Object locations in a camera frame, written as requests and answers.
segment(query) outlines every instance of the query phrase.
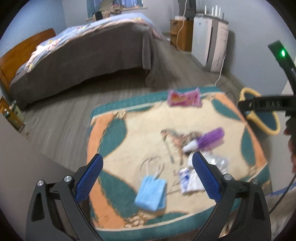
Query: blue gripper pad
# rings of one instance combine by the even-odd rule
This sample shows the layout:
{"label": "blue gripper pad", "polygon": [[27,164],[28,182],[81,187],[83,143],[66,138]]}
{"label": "blue gripper pad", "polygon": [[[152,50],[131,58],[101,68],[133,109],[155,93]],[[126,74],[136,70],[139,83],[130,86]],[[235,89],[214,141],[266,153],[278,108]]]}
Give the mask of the blue gripper pad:
{"label": "blue gripper pad", "polygon": [[200,178],[209,198],[219,202],[221,199],[219,183],[211,173],[207,164],[197,152],[195,152],[192,156],[192,165],[198,177]]}
{"label": "blue gripper pad", "polygon": [[87,199],[102,169],[103,158],[97,155],[76,186],[75,200],[77,203]]}

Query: white cable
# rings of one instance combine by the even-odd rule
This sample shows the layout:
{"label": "white cable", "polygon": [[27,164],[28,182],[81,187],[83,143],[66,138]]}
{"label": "white cable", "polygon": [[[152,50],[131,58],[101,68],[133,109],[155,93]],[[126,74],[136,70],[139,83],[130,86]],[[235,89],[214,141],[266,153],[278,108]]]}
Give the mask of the white cable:
{"label": "white cable", "polygon": [[223,65],[224,65],[224,60],[225,60],[225,57],[226,57],[226,49],[227,49],[227,48],[225,48],[225,54],[224,54],[224,58],[223,58],[223,61],[222,61],[222,66],[221,66],[221,69],[220,69],[219,78],[217,79],[217,81],[215,82],[215,85],[214,85],[215,87],[216,87],[218,81],[219,81],[220,78],[221,78],[221,73],[222,73],[222,69],[223,69]]}
{"label": "white cable", "polygon": [[180,52],[182,52],[182,53],[185,53],[185,54],[191,54],[191,52],[186,52],[186,51],[181,50],[181,49],[179,48],[179,46],[178,46],[178,37],[179,37],[179,33],[180,33],[180,31],[182,30],[182,28],[184,27],[184,22],[185,22],[186,4],[187,4],[187,0],[186,0],[186,2],[185,2],[185,8],[184,8],[184,14],[183,14],[183,24],[182,24],[182,27],[180,28],[180,30],[179,30],[179,32],[178,32],[178,34],[177,34],[176,47],[177,47],[177,49],[178,49]]}
{"label": "white cable", "polygon": [[[29,130],[27,130],[27,124],[30,123],[30,122],[32,122],[32,121],[35,120],[35,119],[37,119],[37,121],[34,123],[34,125],[31,126],[31,128],[30,128]],[[33,128],[34,126],[36,126],[38,120],[39,120],[39,118],[36,116],[34,119],[32,119],[32,120],[30,120],[30,121],[24,123],[24,125],[25,125],[25,133],[26,133],[26,135],[28,135],[28,134],[29,134],[29,131],[32,130],[32,128]]]}

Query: white appliance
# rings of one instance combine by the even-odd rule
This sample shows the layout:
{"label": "white appliance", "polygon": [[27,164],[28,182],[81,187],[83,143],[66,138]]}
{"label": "white appliance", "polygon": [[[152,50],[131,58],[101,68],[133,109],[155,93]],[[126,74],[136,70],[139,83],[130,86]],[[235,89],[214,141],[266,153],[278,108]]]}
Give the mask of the white appliance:
{"label": "white appliance", "polygon": [[228,40],[228,22],[212,16],[196,16],[191,55],[205,71],[220,72]]}

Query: human hand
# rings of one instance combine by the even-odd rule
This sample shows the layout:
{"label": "human hand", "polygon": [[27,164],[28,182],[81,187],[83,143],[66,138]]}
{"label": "human hand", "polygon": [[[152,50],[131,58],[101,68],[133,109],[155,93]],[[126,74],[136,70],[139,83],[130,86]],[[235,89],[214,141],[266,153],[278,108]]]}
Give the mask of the human hand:
{"label": "human hand", "polygon": [[291,162],[293,163],[292,172],[296,173],[296,117],[291,117],[286,122],[286,126],[284,135],[291,135],[288,147],[291,152]]}

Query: gray bedspread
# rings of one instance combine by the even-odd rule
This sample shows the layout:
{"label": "gray bedspread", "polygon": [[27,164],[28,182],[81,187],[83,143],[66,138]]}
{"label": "gray bedspread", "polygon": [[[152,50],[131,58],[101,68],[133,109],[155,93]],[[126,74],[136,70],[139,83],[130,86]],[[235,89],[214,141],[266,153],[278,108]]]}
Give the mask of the gray bedspread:
{"label": "gray bedspread", "polygon": [[166,88],[175,77],[166,65],[149,26],[126,23],[75,39],[44,58],[31,72],[22,71],[10,84],[19,107],[55,95],[89,78],[118,70],[149,70],[146,85]]}

